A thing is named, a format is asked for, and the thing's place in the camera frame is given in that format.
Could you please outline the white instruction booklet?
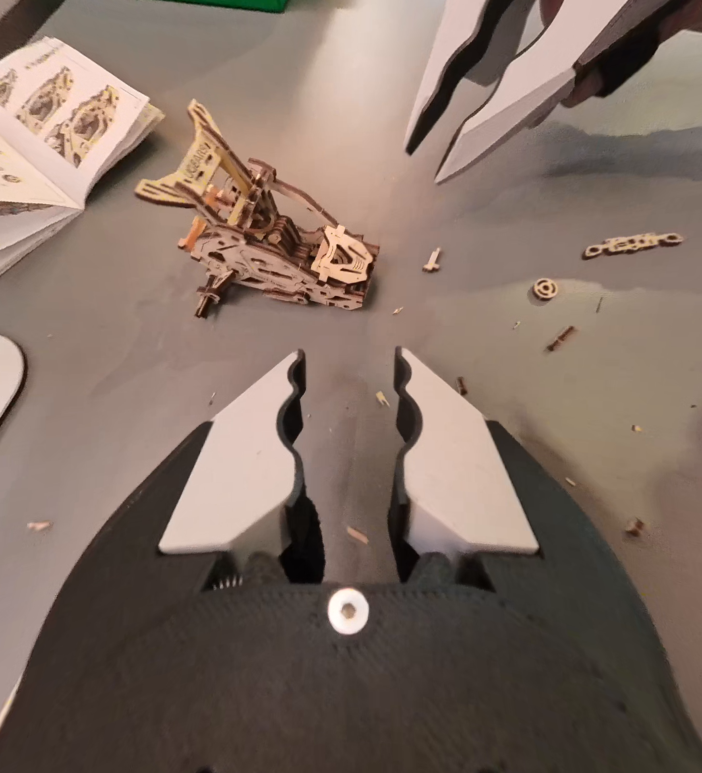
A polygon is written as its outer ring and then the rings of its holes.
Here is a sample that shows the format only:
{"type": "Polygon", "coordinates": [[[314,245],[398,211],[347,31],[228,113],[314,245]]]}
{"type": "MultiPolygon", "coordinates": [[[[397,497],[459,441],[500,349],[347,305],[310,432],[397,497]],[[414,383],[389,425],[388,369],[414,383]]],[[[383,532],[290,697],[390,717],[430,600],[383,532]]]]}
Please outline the white instruction booklet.
{"type": "Polygon", "coordinates": [[[0,60],[0,276],[80,215],[163,120],[147,95],[59,39],[0,60]]]}

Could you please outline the long holed wooden strip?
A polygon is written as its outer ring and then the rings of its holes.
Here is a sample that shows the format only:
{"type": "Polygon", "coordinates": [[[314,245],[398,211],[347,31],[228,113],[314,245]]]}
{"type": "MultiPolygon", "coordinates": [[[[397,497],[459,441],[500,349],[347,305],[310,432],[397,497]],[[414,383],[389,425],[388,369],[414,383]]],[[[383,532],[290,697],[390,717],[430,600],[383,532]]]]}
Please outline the long holed wooden strip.
{"type": "Polygon", "coordinates": [[[582,254],[583,260],[592,260],[599,256],[634,254],[657,247],[679,246],[685,237],[677,233],[644,233],[629,237],[611,237],[599,244],[587,246],[582,254]]]}

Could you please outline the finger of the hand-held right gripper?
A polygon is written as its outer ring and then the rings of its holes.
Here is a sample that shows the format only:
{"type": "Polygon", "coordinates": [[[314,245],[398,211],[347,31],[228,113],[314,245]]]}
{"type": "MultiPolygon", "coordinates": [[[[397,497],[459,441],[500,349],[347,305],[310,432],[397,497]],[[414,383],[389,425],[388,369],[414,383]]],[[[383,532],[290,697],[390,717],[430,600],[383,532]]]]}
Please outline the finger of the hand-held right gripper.
{"type": "Polygon", "coordinates": [[[578,59],[624,7],[619,1],[562,2],[553,20],[502,73],[488,100],[468,116],[435,175],[442,184],[554,107],[574,85],[578,59]]]}
{"type": "Polygon", "coordinates": [[[458,85],[496,83],[516,54],[513,1],[447,1],[407,125],[412,155],[447,110],[458,85]]]}

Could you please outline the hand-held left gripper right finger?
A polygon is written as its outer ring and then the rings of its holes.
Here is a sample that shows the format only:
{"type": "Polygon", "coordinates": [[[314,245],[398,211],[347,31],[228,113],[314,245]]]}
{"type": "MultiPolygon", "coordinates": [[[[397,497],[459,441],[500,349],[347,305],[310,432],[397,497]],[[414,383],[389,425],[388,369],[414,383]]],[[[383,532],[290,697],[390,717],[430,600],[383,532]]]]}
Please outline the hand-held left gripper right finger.
{"type": "Polygon", "coordinates": [[[387,523],[399,580],[426,554],[458,567],[478,554],[535,555],[539,542],[481,411],[403,346],[393,388],[403,445],[387,523]]]}

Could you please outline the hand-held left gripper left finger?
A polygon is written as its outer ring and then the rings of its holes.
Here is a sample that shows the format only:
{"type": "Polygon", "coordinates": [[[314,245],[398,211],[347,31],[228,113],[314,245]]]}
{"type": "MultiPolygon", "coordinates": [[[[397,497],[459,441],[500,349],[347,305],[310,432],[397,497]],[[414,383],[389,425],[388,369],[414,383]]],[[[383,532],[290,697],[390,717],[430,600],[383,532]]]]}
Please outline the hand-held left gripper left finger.
{"type": "Polygon", "coordinates": [[[290,581],[323,580],[321,525],[295,448],[306,386],[297,349],[211,419],[158,543],[162,554],[226,554],[242,567],[264,553],[290,581]]]}

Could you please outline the wooden model car chassis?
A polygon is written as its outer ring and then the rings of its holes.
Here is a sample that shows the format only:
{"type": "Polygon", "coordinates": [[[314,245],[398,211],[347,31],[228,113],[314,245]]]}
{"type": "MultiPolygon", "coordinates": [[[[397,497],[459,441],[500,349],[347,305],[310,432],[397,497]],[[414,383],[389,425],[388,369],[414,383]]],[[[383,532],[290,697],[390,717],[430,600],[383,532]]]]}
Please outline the wooden model car chassis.
{"type": "Polygon", "coordinates": [[[267,162],[243,162],[200,102],[190,102],[188,115],[194,138],[177,170],[140,180],[134,193],[154,205],[195,211],[178,241],[205,269],[195,317],[205,318],[230,285],[282,302],[361,308],[380,247],[347,230],[267,162]]]}

